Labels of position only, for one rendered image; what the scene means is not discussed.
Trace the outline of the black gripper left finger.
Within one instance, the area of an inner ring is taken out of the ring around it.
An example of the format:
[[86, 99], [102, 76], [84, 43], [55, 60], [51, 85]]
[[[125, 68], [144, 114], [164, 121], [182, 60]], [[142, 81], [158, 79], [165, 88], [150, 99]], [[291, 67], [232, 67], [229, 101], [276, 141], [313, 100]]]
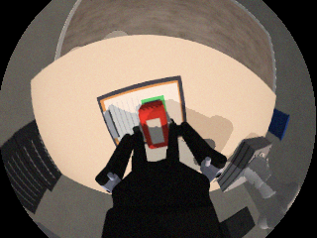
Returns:
[[123, 136], [106, 167], [95, 178], [109, 193], [111, 193], [114, 186], [123, 179], [132, 152], [131, 185], [136, 190], [143, 190], [148, 186], [145, 168], [145, 162], [148, 161], [144, 142], [146, 138], [141, 122], [139, 126], [133, 127], [133, 135], [128, 133]]

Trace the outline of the red and black self-inking stamp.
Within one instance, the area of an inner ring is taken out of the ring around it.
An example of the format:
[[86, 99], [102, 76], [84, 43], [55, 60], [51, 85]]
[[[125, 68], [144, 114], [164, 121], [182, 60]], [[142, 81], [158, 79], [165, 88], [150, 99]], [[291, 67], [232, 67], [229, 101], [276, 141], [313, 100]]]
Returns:
[[166, 147], [168, 125], [165, 109], [160, 99], [144, 102], [139, 111], [139, 119], [150, 149]]

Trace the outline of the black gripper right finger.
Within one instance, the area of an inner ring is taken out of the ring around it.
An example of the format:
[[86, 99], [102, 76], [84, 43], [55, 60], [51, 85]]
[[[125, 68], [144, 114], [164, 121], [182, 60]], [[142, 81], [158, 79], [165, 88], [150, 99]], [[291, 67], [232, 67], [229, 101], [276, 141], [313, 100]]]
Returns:
[[[211, 182], [218, 178], [227, 162], [226, 156], [212, 149], [206, 141], [187, 123], [181, 122], [176, 125], [165, 111], [168, 129], [168, 144], [163, 169], [164, 183], [169, 187], [179, 184], [179, 148], [178, 136], [182, 136], [198, 165], [200, 171], [209, 178]], [[185, 133], [184, 133], [185, 132]]]

